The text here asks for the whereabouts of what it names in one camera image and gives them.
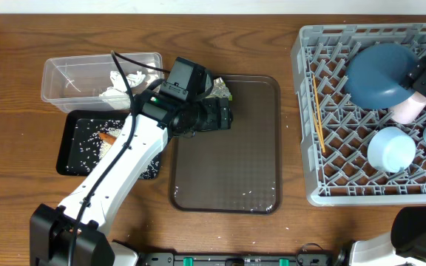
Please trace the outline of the yellow snack wrapper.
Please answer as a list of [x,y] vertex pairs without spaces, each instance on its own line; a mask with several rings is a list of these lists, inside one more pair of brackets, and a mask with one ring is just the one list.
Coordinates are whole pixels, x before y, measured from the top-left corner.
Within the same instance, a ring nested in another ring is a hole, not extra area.
[[227,98],[228,100],[232,100],[232,94],[224,80],[219,77],[214,79],[214,86],[207,98]]

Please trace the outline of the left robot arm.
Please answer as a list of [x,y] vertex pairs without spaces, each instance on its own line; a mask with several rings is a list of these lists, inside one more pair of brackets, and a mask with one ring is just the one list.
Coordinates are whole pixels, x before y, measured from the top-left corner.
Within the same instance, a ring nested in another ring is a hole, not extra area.
[[89,176],[57,208],[34,211],[31,265],[136,265],[133,249],[107,237],[139,176],[173,136],[231,127],[228,98],[184,101],[146,89],[131,102],[121,133]]

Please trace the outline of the dark blue plate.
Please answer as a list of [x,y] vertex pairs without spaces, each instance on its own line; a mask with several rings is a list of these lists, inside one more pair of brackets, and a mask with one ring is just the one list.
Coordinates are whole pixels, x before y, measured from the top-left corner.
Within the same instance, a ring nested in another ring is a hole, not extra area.
[[401,82],[417,66],[418,57],[400,44],[366,48],[349,63],[344,89],[362,109],[386,109],[407,100],[413,90]]

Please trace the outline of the pile of white rice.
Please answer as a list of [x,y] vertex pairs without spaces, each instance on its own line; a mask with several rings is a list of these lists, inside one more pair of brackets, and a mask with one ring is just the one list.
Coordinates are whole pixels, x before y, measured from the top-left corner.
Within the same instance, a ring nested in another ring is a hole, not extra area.
[[74,126],[66,165],[62,167],[67,175],[87,176],[101,161],[112,145],[104,142],[99,132],[116,138],[121,133],[123,120],[102,120],[81,118]]

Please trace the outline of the light blue small bowl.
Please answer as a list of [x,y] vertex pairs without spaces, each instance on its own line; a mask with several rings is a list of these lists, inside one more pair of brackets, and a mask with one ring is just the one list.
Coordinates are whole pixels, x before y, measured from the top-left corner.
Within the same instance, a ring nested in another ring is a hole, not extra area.
[[401,129],[390,126],[378,131],[371,139],[368,162],[379,171],[398,173],[405,170],[416,156],[414,140]]

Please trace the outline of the grey dishwasher rack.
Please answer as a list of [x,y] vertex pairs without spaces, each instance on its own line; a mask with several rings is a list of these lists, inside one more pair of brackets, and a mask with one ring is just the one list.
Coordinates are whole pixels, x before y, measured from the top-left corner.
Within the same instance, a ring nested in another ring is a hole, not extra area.
[[[300,106],[300,144],[308,201],[315,206],[426,204],[426,107],[402,130],[416,143],[416,156],[403,171],[374,169],[367,159],[371,138],[392,126],[386,110],[362,109],[345,92],[345,71],[361,51],[395,43],[426,56],[424,24],[308,25],[291,50],[294,88]],[[321,153],[312,115],[317,117],[315,75],[326,153]]]

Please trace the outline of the brown serving tray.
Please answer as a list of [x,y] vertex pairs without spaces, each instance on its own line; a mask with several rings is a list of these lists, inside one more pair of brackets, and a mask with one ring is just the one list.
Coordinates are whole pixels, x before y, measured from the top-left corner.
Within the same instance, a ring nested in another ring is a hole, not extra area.
[[231,128],[174,141],[170,202],[181,211],[271,214],[282,199],[280,86],[269,76],[223,80]]

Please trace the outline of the white foil paper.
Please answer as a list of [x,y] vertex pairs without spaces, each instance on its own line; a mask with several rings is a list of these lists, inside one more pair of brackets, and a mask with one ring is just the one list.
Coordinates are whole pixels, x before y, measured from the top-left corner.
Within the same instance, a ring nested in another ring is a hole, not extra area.
[[[130,99],[127,87],[119,71],[111,71],[109,74],[111,85],[102,91],[98,97],[115,110],[129,109]],[[130,73],[126,76],[129,87],[134,96],[142,93],[153,82],[159,79],[158,75],[150,75],[142,71]]]

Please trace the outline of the black plastic tray bin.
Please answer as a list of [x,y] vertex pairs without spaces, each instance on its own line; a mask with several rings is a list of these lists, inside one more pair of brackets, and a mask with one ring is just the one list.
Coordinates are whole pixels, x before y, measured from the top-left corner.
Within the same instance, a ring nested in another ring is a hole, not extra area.
[[85,177],[121,134],[126,112],[75,110],[67,115],[56,163],[60,175]]

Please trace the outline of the clear plastic bin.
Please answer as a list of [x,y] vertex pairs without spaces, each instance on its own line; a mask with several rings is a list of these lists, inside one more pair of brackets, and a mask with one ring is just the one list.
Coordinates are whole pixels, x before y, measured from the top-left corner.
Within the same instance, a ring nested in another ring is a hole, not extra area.
[[41,99],[62,112],[74,110],[112,111],[98,95],[110,86],[111,71],[130,73],[142,71],[164,77],[163,60],[157,52],[124,53],[116,67],[110,54],[51,58],[45,62]]

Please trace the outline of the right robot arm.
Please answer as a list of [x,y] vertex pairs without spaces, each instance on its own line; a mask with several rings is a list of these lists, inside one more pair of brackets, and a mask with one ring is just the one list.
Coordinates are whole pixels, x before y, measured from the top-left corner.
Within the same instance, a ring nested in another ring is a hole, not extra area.
[[[426,56],[402,85],[426,97]],[[423,138],[426,143],[426,128]],[[353,243],[346,259],[348,265],[426,265],[426,206],[403,208],[390,232]]]

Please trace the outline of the pink white cup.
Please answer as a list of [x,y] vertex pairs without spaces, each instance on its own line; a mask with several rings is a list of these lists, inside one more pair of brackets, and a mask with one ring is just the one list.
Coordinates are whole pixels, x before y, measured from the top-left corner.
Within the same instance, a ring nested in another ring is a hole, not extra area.
[[392,114],[391,119],[400,124],[413,122],[426,106],[426,97],[414,92],[407,100],[392,106],[388,111]]

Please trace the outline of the orange carrot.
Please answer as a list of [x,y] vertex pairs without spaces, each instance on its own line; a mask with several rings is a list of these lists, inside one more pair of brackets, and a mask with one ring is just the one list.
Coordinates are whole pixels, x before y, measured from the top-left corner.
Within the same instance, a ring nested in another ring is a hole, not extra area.
[[103,132],[99,132],[98,133],[98,136],[104,141],[104,142],[106,142],[106,143],[108,143],[108,144],[110,144],[110,145],[113,145],[114,144],[114,142],[117,140],[117,138],[116,137],[114,137],[114,136],[112,136],[112,135],[110,135],[110,134],[106,134],[106,133],[103,133]]

